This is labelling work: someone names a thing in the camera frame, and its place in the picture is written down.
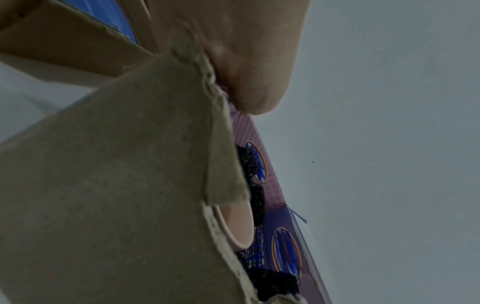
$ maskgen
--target torn cardboard edge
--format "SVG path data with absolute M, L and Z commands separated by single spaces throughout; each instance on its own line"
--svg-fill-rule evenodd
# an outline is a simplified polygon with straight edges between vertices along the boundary
M 148 33 L 141 41 L 155 46 Z M 153 56 L 117 30 L 60 0 L 2 3 L 0 52 L 114 77 Z
M 0 145 L 12 303 L 258 303 L 212 212 L 248 193 L 211 72 L 179 31 L 150 65 Z

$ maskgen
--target cardboard box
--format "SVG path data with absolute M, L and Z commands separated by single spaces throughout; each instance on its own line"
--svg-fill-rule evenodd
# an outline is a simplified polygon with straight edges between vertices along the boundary
M 248 199 L 214 81 L 179 32 L 150 65 L 0 145 L 12 304 L 258 303 L 212 212 Z
M 2 0 L 0 52 L 115 77 L 153 56 L 58 0 Z

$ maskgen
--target oval logo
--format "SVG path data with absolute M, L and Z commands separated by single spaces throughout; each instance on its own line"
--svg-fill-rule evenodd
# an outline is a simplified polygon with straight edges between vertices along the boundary
M 296 276 L 300 283 L 302 259 L 294 237 L 283 227 L 277 228 L 271 238 L 271 255 L 276 271 Z
M 267 181 L 268 172 L 264 157 L 253 142 L 247 141 L 243 146 L 245 148 L 251 148 L 253 150 L 253 156 L 255 157 L 255 162 L 257 166 L 256 174 L 253 176 L 253 179 L 260 184 L 265 183 Z

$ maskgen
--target gray wall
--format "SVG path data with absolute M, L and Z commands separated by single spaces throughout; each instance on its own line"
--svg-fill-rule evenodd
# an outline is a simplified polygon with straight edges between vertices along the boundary
M 478 0 L 312 0 L 256 122 L 334 303 L 480 302 L 479 54 Z

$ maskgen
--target cardboard packaging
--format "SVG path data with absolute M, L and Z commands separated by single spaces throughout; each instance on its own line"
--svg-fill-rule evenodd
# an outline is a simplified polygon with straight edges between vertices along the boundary
M 148 66 L 0 145 L 12 304 L 258 303 L 212 212 L 248 198 L 214 81 L 180 31 Z
M 60 0 L 2 0 L 0 52 L 120 76 L 152 58 L 142 46 L 156 50 L 151 29 L 145 26 L 148 20 L 141 22 L 148 12 L 136 3 L 130 2 L 126 16 L 130 23 L 135 21 L 133 30 L 141 46 Z

